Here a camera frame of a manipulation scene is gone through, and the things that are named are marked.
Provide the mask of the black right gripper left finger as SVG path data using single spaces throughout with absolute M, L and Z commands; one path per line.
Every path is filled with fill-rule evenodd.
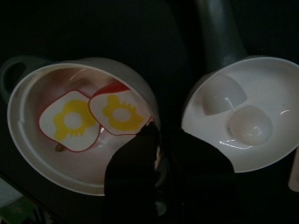
M 149 123 L 112 156 L 105 171 L 102 224 L 154 224 L 157 142 L 157 129 Z

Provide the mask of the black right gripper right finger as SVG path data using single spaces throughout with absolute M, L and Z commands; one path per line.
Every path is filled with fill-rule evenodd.
M 220 151 L 181 129 L 169 130 L 184 224 L 236 224 L 232 166 Z

